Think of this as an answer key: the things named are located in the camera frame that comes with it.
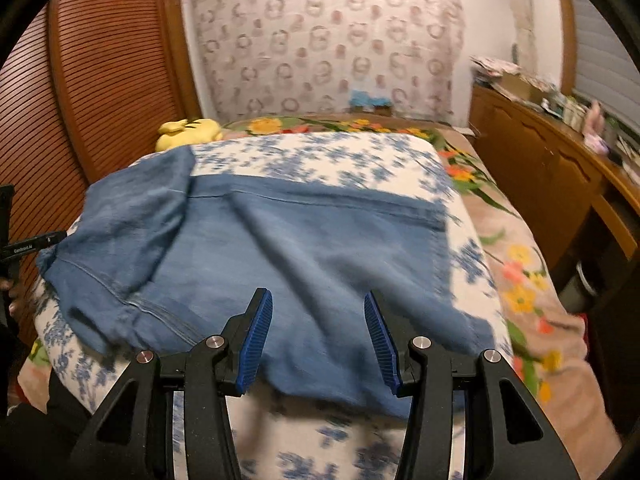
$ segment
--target patterned curtain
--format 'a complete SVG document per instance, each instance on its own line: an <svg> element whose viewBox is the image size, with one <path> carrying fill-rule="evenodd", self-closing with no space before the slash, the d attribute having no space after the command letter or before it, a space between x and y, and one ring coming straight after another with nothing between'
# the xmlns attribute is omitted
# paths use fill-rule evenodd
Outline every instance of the patterned curtain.
<svg viewBox="0 0 640 480"><path fill-rule="evenodd" d="M352 90L446 120L460 0L191 0L221 121L347 110Z"/></svg>

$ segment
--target blue denim garment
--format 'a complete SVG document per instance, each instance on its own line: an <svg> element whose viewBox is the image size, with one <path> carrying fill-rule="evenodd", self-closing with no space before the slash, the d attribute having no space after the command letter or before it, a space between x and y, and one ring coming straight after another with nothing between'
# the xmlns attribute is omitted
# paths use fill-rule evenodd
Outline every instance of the blue denim garment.
<svg viewBox="0 0 640 480"><path fill-rule="evenodd" d="M446 348L492 346L452 307L445 211L374 190L232 174L191 177L175 148L91 186L78 230L38 257L78 337L169 353L219 333L254 290L273 293L262 371L280 391L407 416L382 380L363 300Z"/></svg>

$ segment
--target white wall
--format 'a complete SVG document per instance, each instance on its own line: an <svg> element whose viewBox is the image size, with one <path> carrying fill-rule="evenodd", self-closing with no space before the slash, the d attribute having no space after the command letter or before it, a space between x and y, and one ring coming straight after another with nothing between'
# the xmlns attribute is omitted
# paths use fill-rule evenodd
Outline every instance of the white wall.
<svg viewBox="0 0 640 480"><path fill-rule="evenodd" d="M559 87L564 48L560 0L533 0L533 23L538 50L538 75Z"/></svg>
<svg viewBox="0 0 640 480"><path fill-rule="evenodd" d="M511 46L516 41L516 29L509 0L461 0L465 13L465 43L453 71L452 109L453 123L465 126L471 100L472 73L469 56L492 56L511 59ZM210 92L204 77L204 67L198 47L190 9L184 9L187 42L191 64L200 97L200 106L206 116L215 118Z"/></svg>

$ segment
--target blue and white floral fabric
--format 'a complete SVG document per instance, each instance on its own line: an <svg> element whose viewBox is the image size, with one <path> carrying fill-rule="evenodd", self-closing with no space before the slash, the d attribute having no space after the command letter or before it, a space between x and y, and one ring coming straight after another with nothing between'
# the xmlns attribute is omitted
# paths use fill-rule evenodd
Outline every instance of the blue and white floral fabric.
<svg viewBox="0 0 640 480"><path fill-rule="evenodd" d="M448 211L452 251L453 305L486 319L502 354L511 343L500 301L478 236L460 196L433 147L405 134L277 135L226 140L193 147L193 174L233 173L377 189L441 200ZM53 370L91 412L129 363L129 353L105 358L87 349L63 319L54 291L36 284L36 329ZM344 406L284 397L257 381L228 412L245 479L393 478L404 440L404 422ZM450 478L462 478L464 420L457 416ZM174 398L174 462L177 479L187 478L182 395Z"/></svg>

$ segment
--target black pants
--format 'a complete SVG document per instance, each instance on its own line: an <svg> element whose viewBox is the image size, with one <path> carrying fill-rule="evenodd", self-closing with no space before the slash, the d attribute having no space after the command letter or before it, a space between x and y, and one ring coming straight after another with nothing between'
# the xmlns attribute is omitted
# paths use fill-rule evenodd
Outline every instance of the black pants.
<svg viewBox="0 0 640 480"><path fill-rule="evenodd" d="M47 415L20 404L0 426L0 477L68 480L68 457L90 418L52 371Z"/></svg>

